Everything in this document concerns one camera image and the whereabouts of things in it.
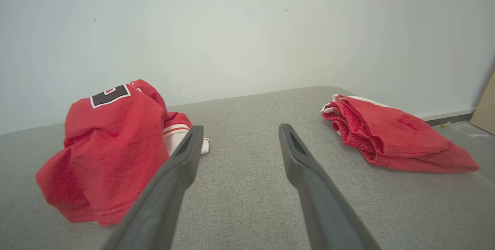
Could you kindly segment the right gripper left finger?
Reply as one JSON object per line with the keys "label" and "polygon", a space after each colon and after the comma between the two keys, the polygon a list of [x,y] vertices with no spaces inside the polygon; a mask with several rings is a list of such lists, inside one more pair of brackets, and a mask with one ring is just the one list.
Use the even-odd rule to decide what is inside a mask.
{"label": "right gripper left finger", "polygon": [[171,250],[184,193],[194,183],[203,126],[189,130],[101,250]]}

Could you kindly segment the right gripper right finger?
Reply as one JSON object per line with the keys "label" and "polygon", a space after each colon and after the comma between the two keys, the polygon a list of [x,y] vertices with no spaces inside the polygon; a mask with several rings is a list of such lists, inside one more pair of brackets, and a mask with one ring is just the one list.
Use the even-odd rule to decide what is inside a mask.
{"label": "right gripper right finger", "polygon": [[288,181],[297,189],[311,250],[381,250],[295,129],[279,126]]}

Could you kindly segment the red shirt white sleeves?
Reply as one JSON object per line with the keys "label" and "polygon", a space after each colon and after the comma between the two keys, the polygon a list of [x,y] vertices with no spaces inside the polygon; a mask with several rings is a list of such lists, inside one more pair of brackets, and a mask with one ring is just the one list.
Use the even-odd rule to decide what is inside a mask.
{"label": "red shirt white sleeves", "polygon": [[141,79],[80,99],[65,119],[63,149],[36,182],[69,222],[118,224],[192,127]]}

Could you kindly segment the red basketball shorts white stripes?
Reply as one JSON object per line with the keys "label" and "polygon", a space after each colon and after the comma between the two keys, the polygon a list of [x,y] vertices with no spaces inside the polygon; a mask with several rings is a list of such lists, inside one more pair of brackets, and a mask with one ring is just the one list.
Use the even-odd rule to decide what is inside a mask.
{"label": "red basketball shorts white stripes", "polygon": [[358,149],[374,166],[422,173],[479,169],[467,150],[400,109],[364,97],[336,94],[321,113],[343,144]]}

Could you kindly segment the grey fabric sofa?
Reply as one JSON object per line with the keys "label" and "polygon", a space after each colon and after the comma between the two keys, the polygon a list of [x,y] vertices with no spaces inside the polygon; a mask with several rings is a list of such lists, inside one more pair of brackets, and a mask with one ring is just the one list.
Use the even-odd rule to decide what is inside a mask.
{"label": "grey fabric sofa", "polygon": [[[383,250],[495,250],[495,183],[480,172],[426,174],[370,165],[320,112],[332,86],[171,107],[203,125],[209,153],[184,195],[172,250],[309,250],[279,125],[294,127]],[[113,226],[70,223],[36,172],[63,148],[64,125],[0,135],[0,250],[99,250]]]}

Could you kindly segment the white wall baseboard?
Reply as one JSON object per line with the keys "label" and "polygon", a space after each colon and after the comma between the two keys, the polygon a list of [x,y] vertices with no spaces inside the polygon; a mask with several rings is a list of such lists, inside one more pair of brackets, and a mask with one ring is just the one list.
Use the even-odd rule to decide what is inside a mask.
{"label": "white wall baseboard", "polygon": [[436,126],[446,123],[458,123],[464,121],[470,121],[473,114],[475,112],[475,108],[469,108],[465,110],[455,110],[449,111],[446,113],[438,113],[434,115],[423,115],[420,118],[423,121],[426,121],[430,126]]}

